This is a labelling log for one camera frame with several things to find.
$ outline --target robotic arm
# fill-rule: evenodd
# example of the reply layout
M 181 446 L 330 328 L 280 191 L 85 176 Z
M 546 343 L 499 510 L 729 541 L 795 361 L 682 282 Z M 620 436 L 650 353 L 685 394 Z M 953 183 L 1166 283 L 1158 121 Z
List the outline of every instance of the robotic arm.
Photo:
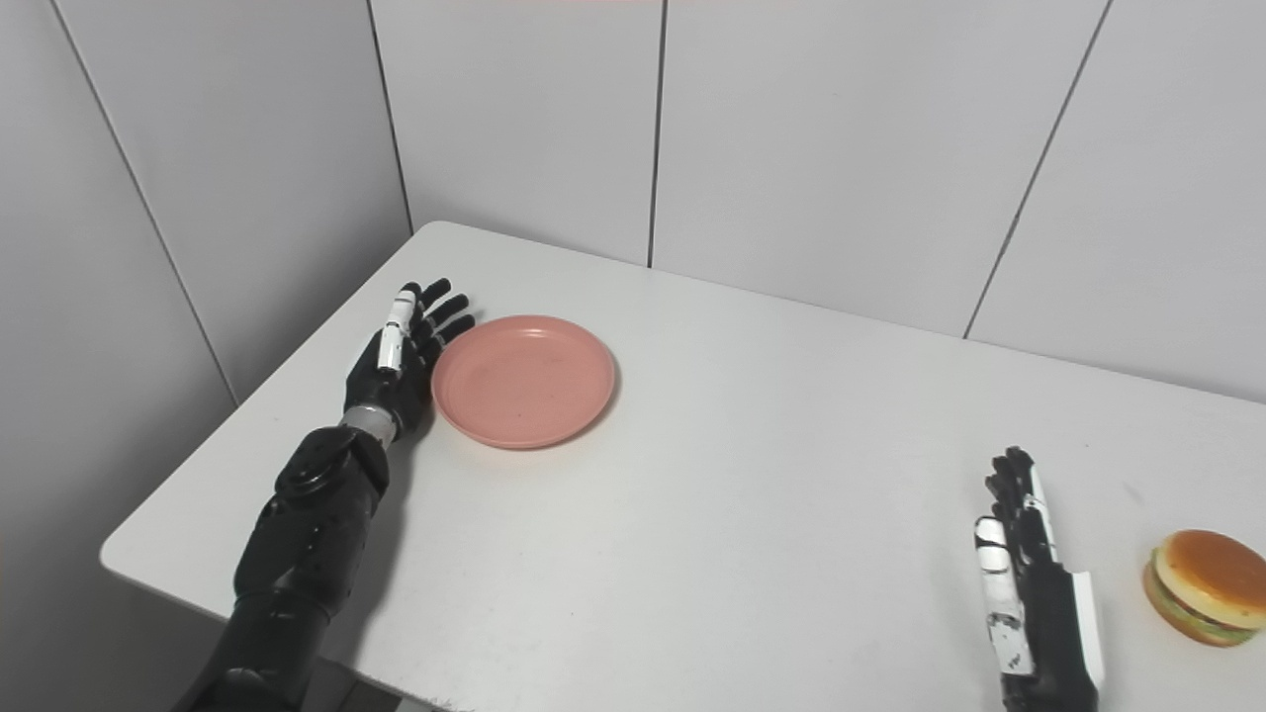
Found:
M 233 614 L 173 712 L 299 712 L 387 489 L 386 448 L 418 427 L 436 360 L 475 326 L 457 317 L 462 294 L 425 313 L 449 289 L 400 290 L 347 376 L 342 421 L 310 432 L 277 475 L 233 578 Z
M 976 521 L 989 637 L 1006 712 L 1096 712 L 1103 650 L 1090 574 L 1060 563 L 1046 493 L 1019 447 L 985 480 L 993 516 Z

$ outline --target robotic forearm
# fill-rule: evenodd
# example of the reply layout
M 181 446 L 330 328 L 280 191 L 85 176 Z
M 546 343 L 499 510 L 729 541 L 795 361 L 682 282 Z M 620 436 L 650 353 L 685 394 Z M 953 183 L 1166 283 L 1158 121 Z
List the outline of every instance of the robotic forearm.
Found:
M 237 603 L 173 712 L 298 712 L 325 628 L 352 592 L 389 484 L 386 447 L 415 429 L 444 345 L 471 328 L 448 280 L 400 290 L 347 378 L 339 424 L 310 432 L 277 475 L 238 563 Z

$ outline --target toy hamburger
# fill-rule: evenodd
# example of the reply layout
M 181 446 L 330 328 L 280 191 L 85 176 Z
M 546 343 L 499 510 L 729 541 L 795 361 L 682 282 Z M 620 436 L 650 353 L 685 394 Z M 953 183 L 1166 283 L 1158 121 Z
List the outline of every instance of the toy hamburger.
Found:
M 1143 589 L 1162 618 L 1205 645 L 1239 645 L 1266 627 L 1266 560 L 1220 533 L 1170 535 L 1143 569 Z

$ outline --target white table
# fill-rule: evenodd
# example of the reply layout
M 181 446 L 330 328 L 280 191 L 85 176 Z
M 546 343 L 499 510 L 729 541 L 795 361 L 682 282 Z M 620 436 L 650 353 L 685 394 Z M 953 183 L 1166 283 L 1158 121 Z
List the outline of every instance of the white table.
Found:
M 394 448 L 325 650 L 370 682 L 479 712 L 1000 709 L 971 526 L 990 457 L 1022 445 L 1062 557 L 1096 576 L 1101 709 L 1266 698 L 1266 640 L 1190 642 L 1139 584 L 1171 530 L 1266 551 L 1266 407 L 444 223 L 181 465 L 104 564 L 227 617 L 279 469 L 338 419 L 396 289 L 439 275 L 480 321 L 587 327 L 620 385 L 558 447 L 499 451 L 438 421 Z

